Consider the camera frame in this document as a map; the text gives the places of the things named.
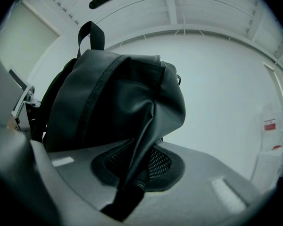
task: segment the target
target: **window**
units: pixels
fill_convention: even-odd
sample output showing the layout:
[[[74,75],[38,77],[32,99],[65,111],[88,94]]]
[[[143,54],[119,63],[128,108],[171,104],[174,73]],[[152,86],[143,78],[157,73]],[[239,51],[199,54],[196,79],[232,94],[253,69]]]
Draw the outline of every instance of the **window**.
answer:
[[[58,38],[22,3],[16,3],[0,31],[0,61],[27,79],[46,49]]]

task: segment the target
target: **white ceiling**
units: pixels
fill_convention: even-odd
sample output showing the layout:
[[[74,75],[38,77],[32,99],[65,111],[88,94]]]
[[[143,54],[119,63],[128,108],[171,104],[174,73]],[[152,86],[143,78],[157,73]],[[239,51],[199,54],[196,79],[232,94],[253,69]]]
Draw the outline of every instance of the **white ceiling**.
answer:
[[[91,0],[46,1],[73,27],[97,23],[107,47],[185,28],[240,40],[283,68],[283,28],[263,0],[114,0],[96,10],[89,9]]]

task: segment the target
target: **backpack strap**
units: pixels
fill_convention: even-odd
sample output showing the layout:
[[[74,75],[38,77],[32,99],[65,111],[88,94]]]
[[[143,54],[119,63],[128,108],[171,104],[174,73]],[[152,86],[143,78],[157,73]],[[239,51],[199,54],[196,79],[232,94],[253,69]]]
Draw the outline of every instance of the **backpack strap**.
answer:
[[[85,23],[78,34],[79,50],[77,58],[81,56],[80,45],[83,39],[90,34],[92,40],[90,40],[91,49],[104,50],[105,47],[105,34],[104,32],[92,21]],[[36,115],[35,126],[32,129],[32,139],[42,142],[43,133],[46,130],[46,125],[49,121],[52,105],[56,99],[56,96],[63,85],[67,76],[72,72],[72,69],[77,59],[70,60],[64,67],[64,69],[57,74],[49,85]]]
[[[32,139],[35,141],[42,142],[43,133],[46,130],[46,125],[50,116],[51,108],[53,102],[56,99],[57,93],[60,90],[62,84],[64,83],[67,76],[71,73],[76,59],[70,60],[64,67],[64,69],[57,74],[49,85],[45,95],[43,96],[41,105],[38,109],[35,125],[32,130]]]
[[[80,45],[83,39],[90,34],[90,48],[95,50],[105,49],[105,34],[104,32],[92,21],[85,23],[78,35],[79,41],[79,51],[77,53],[77,58],[81,56]]]
[[[127,59],[130,57],[88,50],[77,60],[51,110],[46,142],[48,152],[88,146],[85,145],[86,133],[95,105],[114,71]]]

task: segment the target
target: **black mesh padding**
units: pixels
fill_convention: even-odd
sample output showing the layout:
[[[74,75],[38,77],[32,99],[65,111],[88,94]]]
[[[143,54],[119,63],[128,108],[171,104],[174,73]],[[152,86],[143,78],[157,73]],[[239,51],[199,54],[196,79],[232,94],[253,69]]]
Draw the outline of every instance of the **black mesh padding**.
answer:
[[[118,178],[123,178],[128,170],[132,148],[132,146],[128,145],[105,160],[106,168]],[[150,180],[166,173],[170,165],[171,160],[166,155],[152,148],[148,164]]]
[[[134,146],[126,141],[109,151],[98,155],[92,161],[92,171],[98,179],[110,186],[118,187],[128,172]],[[146,192],[162,192],[172,187],[184,173],[184,162],[175,153],[154,145],[148,155],[148,173]]]
[[[166,173],[166,171],[169,170],[170,166],[170,158],[153,148],[148,164],[150,180],[158,178]]]
[[[105,160],[105,166],[118,178],[123,178],[128,170],[132,146],[127,145]]]

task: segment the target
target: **black backpack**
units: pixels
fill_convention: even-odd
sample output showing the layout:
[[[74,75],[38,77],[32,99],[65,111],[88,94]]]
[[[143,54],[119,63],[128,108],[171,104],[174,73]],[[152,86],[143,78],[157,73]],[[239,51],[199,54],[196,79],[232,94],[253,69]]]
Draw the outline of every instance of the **black backpack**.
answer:
[[[41,142],[46,132],[43,143],[47,152],[125,140],[121,149],[92,162],[95,174],[109,184],[104,172],[109,166],[105,163],[109,156],[117,159],[110,160],[113,166],[110,171],[118,167],[121,172],[114,171],[119,179],[119,192],[115,202],[103,212],[121,221],[138,204],[144,191],[166,190],[182,176],[182,160],[153,146],[183,125],[184,99],[173,65],[160,61],[160,56],[104,51],[104,32],[93,22],[80,29],[79,47],[89,33],[91,49],[82,55],[79,49],[77,58],[68,62],[50,84],[32,136]],[[159,175],[170,168],[170,163],[176,166],[167,179],[157,176],[153,183],[149,176],[150,160],[159,169]]]

